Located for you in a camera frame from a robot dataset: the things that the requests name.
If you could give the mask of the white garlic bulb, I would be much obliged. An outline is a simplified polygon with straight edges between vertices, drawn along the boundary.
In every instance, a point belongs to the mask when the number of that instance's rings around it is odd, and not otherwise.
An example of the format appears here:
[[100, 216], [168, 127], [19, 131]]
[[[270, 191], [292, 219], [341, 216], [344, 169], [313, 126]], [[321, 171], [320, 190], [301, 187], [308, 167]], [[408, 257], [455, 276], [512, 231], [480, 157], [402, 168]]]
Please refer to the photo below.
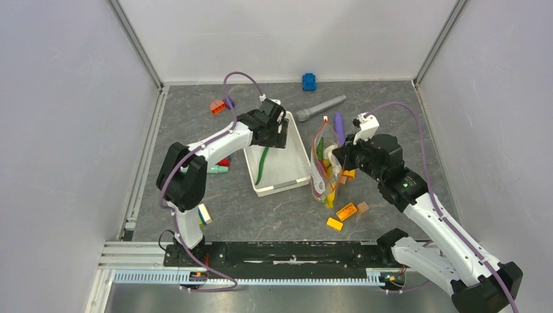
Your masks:
[[340, 147], [336, 144], [330, 145], [325, 148], [324, 155], [324, 158], [328, 161], [339, 163]]

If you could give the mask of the green chili pepper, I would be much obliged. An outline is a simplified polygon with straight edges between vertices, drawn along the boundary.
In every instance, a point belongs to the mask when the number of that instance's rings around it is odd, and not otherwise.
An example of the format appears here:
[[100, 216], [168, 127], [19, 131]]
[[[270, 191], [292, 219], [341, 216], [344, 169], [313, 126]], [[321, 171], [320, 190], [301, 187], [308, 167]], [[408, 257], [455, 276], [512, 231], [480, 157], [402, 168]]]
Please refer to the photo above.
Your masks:
[[316, 145], [315, 145], [315, 153], [316, 157], [320, 162], [323, 162], [324, 160], [324, 138], [320, 137], [318, 138]]

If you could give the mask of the clear zip top bag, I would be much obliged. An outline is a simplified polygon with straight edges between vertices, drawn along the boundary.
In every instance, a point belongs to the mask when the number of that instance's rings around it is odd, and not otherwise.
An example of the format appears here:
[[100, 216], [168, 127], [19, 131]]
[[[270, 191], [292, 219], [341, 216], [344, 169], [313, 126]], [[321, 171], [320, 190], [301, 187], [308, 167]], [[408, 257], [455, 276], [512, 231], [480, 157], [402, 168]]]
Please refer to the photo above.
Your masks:
[[310, 148], [310, 185], [315, 200], [330, 209], [334, 207], [343, 172], [333, 154], [340, 147], [338, 141], [338, 134], [325, 116]]

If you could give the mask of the yellow banana bunch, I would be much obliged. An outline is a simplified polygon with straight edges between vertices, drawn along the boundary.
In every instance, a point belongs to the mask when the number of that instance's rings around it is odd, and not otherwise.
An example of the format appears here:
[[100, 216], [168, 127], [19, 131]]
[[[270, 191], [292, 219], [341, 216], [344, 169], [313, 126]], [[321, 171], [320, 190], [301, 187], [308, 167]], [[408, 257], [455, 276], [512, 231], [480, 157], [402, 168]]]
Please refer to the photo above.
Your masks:
[[332, 209], [334, 207], [339, 180], [342, 177], [342, 168], [340, 165], [333, 166], [327, 159], [323, 160], [325, 170], [325, 192], [322, 202], [324, 206]]

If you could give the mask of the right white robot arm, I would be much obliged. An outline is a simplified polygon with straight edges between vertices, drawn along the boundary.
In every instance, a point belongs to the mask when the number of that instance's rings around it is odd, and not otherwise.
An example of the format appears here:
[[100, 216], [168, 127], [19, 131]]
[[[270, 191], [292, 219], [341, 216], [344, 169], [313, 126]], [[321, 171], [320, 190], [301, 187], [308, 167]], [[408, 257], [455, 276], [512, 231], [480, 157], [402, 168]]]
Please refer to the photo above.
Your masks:
[[376, 132], [379, 123], [373, 115], [362, 113], [353, 124], [357, 133], [347, 135], [334, 157], [345, 170], [360, 170], [373, 178], [382, 197], [442, 252], [430, 251], [396, 228], [378, 239], [378, 261], [416, 270], [446, 292], [458, 312], [500, 312], [506, 306], [516, 312], [521, 268], [513, 261], [501, 262], [460, 226], [430, 185], [405, 166], [397, 138]]

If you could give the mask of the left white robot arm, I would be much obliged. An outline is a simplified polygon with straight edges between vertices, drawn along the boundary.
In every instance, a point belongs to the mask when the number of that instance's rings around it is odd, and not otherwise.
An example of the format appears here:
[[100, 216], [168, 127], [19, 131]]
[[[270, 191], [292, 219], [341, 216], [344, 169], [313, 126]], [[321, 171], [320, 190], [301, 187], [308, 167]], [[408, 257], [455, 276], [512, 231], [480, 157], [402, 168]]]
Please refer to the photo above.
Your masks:
[[251, 145], [283, 149], [287, 133], [285, 108], [265, 99], [259, 108], [236, 115], [228, 126], [204, 140], [170, 145], [156, 186], [161, 208], [172, 215], [175, 237], [182, 245], [179, 255], [188, 265], [198, 265], [205, 257], [200, 244], [204, 235], [198, 222], [198, 206], [205, 196], [209, 169]]

